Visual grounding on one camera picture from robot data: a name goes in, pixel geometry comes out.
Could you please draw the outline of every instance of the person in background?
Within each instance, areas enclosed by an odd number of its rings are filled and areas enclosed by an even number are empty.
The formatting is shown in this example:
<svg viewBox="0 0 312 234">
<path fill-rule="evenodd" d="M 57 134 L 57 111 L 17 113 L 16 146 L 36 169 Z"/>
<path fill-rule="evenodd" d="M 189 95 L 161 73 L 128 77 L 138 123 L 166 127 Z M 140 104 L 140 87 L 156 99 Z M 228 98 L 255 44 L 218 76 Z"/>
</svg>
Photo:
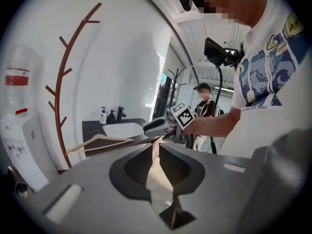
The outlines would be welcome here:
<svg viewBox="0 0 312 234">
<path fill-rule="evenodd" d="M 210 86 L 206 83 L 201 83 L 195 87 L 199 97 L 203 100 L 197 105 L 195 112 L 197 117 L 212 117 L 214 114 L 215 101 L 210 98 Z M 186 147 L 197 151 L 201 151 L 201 145 L 204 143 L 206 136 L 190 134 L 187 137 Z"/>
</svg>

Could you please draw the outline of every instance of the white t-shirt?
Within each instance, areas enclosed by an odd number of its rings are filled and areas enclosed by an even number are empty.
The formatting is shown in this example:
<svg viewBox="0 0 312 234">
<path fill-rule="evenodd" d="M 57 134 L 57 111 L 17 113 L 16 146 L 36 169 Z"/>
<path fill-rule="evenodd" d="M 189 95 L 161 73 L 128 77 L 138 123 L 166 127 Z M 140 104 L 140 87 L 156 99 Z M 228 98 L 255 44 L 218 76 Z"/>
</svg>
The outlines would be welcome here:
<svg viewBox="0 0 312 234">
<path fill-rule="evenodd" d="M 309 47 L 291 8 L 284 0 L 268 0 L 262 18 L 244 39 L 245 56 L 234 76 L 232 100 L 232 106 L 241 109 L 241 120 L 220 154 L 251 157 L 257 147 L 292 129 L 276 92 L 302 68 Z"/>
</svg>

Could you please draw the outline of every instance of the bottle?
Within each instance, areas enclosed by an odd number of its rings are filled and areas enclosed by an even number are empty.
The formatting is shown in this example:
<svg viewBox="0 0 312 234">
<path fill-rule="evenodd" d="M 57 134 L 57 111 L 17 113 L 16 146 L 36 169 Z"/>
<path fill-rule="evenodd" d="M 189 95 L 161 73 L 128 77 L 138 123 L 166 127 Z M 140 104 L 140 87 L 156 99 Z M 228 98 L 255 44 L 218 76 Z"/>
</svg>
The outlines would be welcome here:
<svg viewBox="0 0 312 234">
<path fill-rule="evenodd" d="M 99 119 L 101 124 L 106 124 L 106 119 L 107 119 L 107 113 L 105 113 L 105 107 L 101 107 L 103 108 L 102 113 L 101 113 L 101 117 Z"/>
<path fill-rule="evenodd" d="M 108 121 L 107 123 L 108 124 L 114 124 L 115 123 L 116 118 L 115 118 L 113 112 L 115 112 L 115 110 L 111 110 L 111 114 L 107 117 L 107 121 Z"/>
<path fill-rule="evenodd" d="M 9 54 L 6 65 L 5 83 L 1 91 L 1 106 L 5 114 L 15 114 L 19 110 L 34 107 L 32 94 L 32 73 L 35 54 L 22 45 L 16 46 Z"/>
</svg>

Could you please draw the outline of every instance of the man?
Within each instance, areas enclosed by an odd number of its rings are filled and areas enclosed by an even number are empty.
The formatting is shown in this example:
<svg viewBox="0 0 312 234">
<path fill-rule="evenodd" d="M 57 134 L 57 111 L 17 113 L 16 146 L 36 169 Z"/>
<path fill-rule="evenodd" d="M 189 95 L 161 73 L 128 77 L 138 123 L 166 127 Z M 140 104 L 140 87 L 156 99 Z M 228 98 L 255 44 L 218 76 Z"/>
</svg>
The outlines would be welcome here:
<svg viewBox="0 0 312 234">
<path fill-rule="evenodd" d="M 230 112 L 198 117 L 184 131 L 227 137 L 220 154 L 251 157 L 293 127 L 276 92 L 299 68 L 310 68 L 309 43 L 303 27 L 284 0 L 204 0 L 204 11 L 223 13 L 250 26 L 245 56 L 234 77 Z"/>
<path fill-rule="evenodd" d="M 203 99 L 196 107 L 195 112 L 198 117 L 212 117 L 215 109 L 215 101 L 210 98 L 210 86 L 206 83 L 201 83 L 195 87 L 194 90 L 198 91 L 198 95 Z M 206 136 L 196 136 L 193 134 L 188 135 L 186 147 L 201 151 L 201 145 L 204 143 Z"/>
</svg>

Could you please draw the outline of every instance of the sticker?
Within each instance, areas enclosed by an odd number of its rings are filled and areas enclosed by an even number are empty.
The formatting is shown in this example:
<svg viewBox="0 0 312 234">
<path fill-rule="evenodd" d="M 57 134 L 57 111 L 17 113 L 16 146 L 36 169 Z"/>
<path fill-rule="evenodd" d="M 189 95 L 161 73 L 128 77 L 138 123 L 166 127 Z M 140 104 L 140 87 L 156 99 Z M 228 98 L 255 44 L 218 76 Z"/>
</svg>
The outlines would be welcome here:
<svg viewBox="0 0 312 234">
<path fill-rule="evenodd" d="M 5 76 L 5 85 L 27 86 L 29 70 L 20 68 L 7 68 Z"/>
<path fill-rule="evenodd" d="M 186 109 L 180 115 L 177 116 L 177 119 L 180 121 L 182 128 L 184 128 L 193 120 L 193 117 L 189 109 Z"/>
<path fill-rule="evenodd" d="M 236 166 L 233 164 L 229 164 L 229 163 L 225 163 L 223 165 L 223 168 L 238 172 L 238 173 L 243 173 L 245 171 L 245 167 L 241 167 L 241 166 Z"/>
<path fill-rule="evenodd" d="M 176 105 L 176 106 L 174 106 L 174 107 L 172 108 L 172 111 L 173 111 L 174 113 L 176 113 L 177 111 L 179 111 L 180 109 L 182 109 L 182 108 L 185 107 L 185 106 L 186 106 L 185 103 L 180 102 L 178 105 Z"/>
</svg>

